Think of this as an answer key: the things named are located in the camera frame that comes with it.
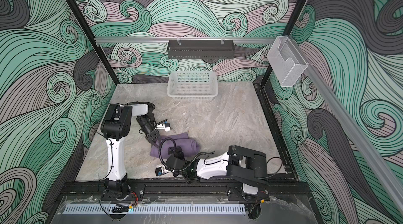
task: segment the wave pattern wallpaper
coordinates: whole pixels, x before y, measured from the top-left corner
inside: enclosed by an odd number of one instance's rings
[[[308,0],[292,36],[307,61],[403,179],[403,0]],[[403,217],[312,84],[270,76],[269,100],[297,173],[325,223]]]
[[[297,0],[76,0],[99,36],[275,37]],[[260,81],[271,45],[236,45],[232,60],[172,60],[167,44],[103,44],[121,83],[168,82],[175,70],[214,70],[220,81]]]
[[[65,0],[0,0],[1,223],[46,221],[114,89]]]

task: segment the ventilation grille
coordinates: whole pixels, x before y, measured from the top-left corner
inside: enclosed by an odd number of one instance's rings
[[[102,204],[103,209],[113,214],[115,204]],[[105,214],[99,204],[67,204],[63,214]],[[245,214],[241,204],[158,204],[137,206],[127,214]]]

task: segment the black frame post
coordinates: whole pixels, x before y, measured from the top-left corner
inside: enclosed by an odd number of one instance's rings
[[[295,8],[293,12],[291,13],[290,20],[288,20],[287,25],[285,26],[284,32],[282,36],[289,36],[291,35],[291,32],[294,28],[295,23],[297,22],[298,18],[300,17],[300,14],[302,10],[304,9],[305,3],[307,0],[297,0],[297,4],[295,5]],[[272,73],[273,68],[269,65],[267,68],[266,72],[264,73],[264,76],[262,78],[262,82],[260,83],[263,87],[266,85],[267,80],[269,80],[269,76]]]
[[[95,50],[95,53],[98,55],[99,59],[103,63],[108,71],[109,76],[112,78],[113,82],[118,85],[120,84],[118,77],[115,74],[112,66],[109,64],[108,58],[106,57],[105,53],[103,52],[102,48],[98,46],[95,42],[95,35],[93,34],[91,28],[85,21],[83,13],[80,11],[77,3],[75,0],[66,0],[68,6],[70,7],[71,11],[73,12],[74,16],[76,17],[79,25],[81,26],[82,30],[84,31],[85,35],[87,36],[89,42],[91,43],[92,47]]]

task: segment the folded towel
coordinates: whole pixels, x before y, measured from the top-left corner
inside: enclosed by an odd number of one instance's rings
[[[180,146],[182,148],[185,157],[194,156],[200,151],[200,146],[197,144],[196,140],[189,139],[187,133],[172,136],[161,136],[161,139],[165,139],[167,137],[175,140],[176,146]],[[170,156],[168,154],[168,149],[173,146],[174,143],[172,141],[167,140],[164,142],[164,145],[161,149],[161,156],[163,159],[167,159]],[[151,146],[150,156],[158,158],[158,148],[156,146]]]

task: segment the gray marble surface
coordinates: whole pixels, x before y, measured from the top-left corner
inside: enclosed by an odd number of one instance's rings
[[[116,87],[111,102],[152,102],[156,108],[156,121],[168,119],[175,131],[161,135],[189,133],[201,146],[201,151],[215,150],[215,156],[228,151],[228,146],[238,145],[266,153],[267,158],[279,156],[269,126],[252,82],[221,82],[219,94],[212,102],[175,102],[167,93],[166,83],[121,84]],[[140,126],[132,118],[130,133],[125,140],[125,167],[129,178],[153,178],[158,158],[149,155],[151,145]],[[106,141],[95,135],[84,159],[76,181],[93,181],[106,176],[108,171]],[[275,172],[281,164],[275,158],[267,165],[268,173]],[[168,173],[162,177],[172,176]]]

